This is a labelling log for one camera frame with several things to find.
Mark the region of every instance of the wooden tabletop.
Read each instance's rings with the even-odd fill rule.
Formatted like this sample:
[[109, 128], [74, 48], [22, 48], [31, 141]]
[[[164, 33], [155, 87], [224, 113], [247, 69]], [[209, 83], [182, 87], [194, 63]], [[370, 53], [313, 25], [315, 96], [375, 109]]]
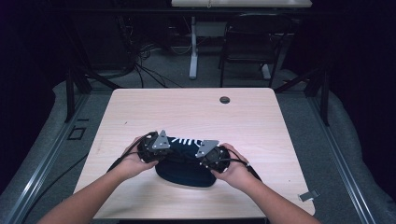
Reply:
[[172, 0], [173, 7], [311, 7], [310, 0]]
[[[220, 97], [229, 97], [223, 104]], [[115, 90], [82, 170], [76, 191], [103, 175], [136, 136], [168, 136], [230, 143], [279, 194], [315, 213], [290, 136], [271, 89]], [[190, 219], [264, 217], [241, 191], [217, 180], [195, 188], [161, 179], [155, 169], [123, 182], [95, 218]]]

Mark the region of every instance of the forearm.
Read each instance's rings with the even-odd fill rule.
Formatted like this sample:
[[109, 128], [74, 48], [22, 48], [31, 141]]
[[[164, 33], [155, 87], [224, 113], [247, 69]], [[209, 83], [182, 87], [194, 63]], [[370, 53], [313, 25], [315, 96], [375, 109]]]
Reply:
[[70, 196], [49, 211], [38, 223], [90, 223], [106, 199], [124, 178], [111, 171]]
[[243, 191], [260, 207], [271, 223], [319, 223], [302, 208], [283, 198], [257, 179]]

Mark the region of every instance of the black curtain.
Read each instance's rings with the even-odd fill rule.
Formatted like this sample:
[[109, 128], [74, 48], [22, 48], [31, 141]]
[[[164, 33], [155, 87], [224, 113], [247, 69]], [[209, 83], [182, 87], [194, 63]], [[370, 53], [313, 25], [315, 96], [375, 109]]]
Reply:
[[[332, 3], [313, 2], [320, 9]], [[331, 91], [357, 130], [363, 161], [376, 183], [396, 201], [396, 6], [391, 0], [377, 0], [346, 8], [360, 10], [349, 17], [352, 25], [330, 71]], [[335, 17], [304, 21], [283, 68], [302, 75], [317, 67], [333, 37], [342, 31], [342, 22]]]
[[64, 80], [66, 65], [57, 28], [35, 1], [0, 3], [1, 192], [50, 114], [52, 88]]

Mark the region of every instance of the chair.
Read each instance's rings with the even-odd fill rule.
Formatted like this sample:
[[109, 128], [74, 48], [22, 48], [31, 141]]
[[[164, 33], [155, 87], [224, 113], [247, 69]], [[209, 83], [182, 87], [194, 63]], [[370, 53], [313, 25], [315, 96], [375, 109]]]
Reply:
[[244, 13], [232, 17], [226, 24], [219, 68], [223, 86], [224, 65], [227, 63], [257, 63], [262, 68], [272, 64], [271, 88], [284, 36], [291, 27], [291, 19], [283, 15]]

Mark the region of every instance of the metal bracket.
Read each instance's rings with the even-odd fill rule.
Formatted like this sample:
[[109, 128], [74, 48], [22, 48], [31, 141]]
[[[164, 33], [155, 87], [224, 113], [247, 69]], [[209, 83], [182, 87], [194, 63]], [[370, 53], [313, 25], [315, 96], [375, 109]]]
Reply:
[[166, 136], [165, 130], [162, 130], [158, 135], [157, 139], [155, 139], [152, 149], [153, 150], [161, 150], [168, 149], [171, 145], [169, 144], [168, 137]]
[[218, 140], [204, 140], [201, 143], [201, 146], [198, 148], [197, 154], [195, 154], [196, 158], [204, 157], [207, 153], [210, 152], [214, 147], [218, 145]]
[[314, 189], [312, 191], [308, 191], [304, 194], [299, 194], [298, 197], [301, 201], [305, 202], [307, 200], [314, 201], [320, 194]]

